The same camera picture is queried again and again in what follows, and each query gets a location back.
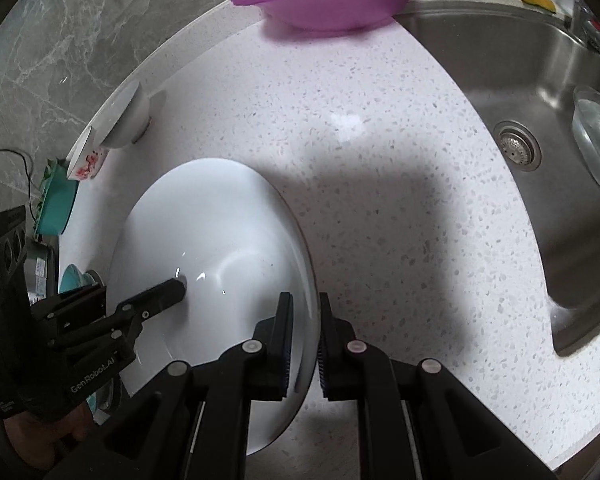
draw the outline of human hand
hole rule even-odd
[[[70,434],[82,442],[93,426],[93,415],[86,402],[57,422],[42,422],[29,412],[4,421],[7,437],[18,456],[43,471],[51,469],[56,462],[54,444],[58,440]]]

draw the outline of bolt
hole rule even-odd
[[[247,354],[256,354],[257,352],[262,350],[262,343],[257,339],[249,339],[248,341],[242,343],[242,349]]]
[[[435,359],[424,359],[422,361],[422,370],[428,374],[437,374],[442,370],[442,365]]]
[[[174,361],[167,367],[167,373],[172,377],[180,377],[187,373],[189,366],[184,361]]]
[[[353,354],[361,354],[362,352],[366,352],[366,343],[353,339],[347,343],[347,349]]]

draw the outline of stainless steel sink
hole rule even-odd
[[[573,134],[573,90],[600,91],[600,56],[558,20],[491,4],[397,17],[445,67],[500,145],[535,231],[558,354],[600,331],[600,187]]]

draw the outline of white ceramic bowl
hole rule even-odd
[[[142,195],[118,238],[107,313],[127,298],[185,275],[185,300],[144,323],[138,358],[120,374],[136,393],[169,362],[218,359],[293,295],[288,396],[254,402],[248,453],[273,442],[300,409],[320,337],[309,253],[294,216],[260,174],[230,160],[203,158],[170,171]]]
[[[93,116],[96,146],[122,148],[136,142],[149,126],[149,98],[138,81],[117,88]]]
[[[102,146],[95,147],[94,137],[94,129],[87,126],[69,151],[69,166],[66,170],[69,180],[86,180],[98,174],[109,150]]]

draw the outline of white countertop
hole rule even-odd
[[[153,94],[151,126],[80,184],[60,271],[106,279],[157,178],[202,156],[239,160],[282,193],[319,289],[359,338],[405,362],[438,358],[560,465],[600,430],[600,335],[554,353],[531,225],[477,113],[396,23],[315,38],[260,19],[223,4],[130,75]],[[324,401],[314,383],[248,478],[357,477],[353,404]]]

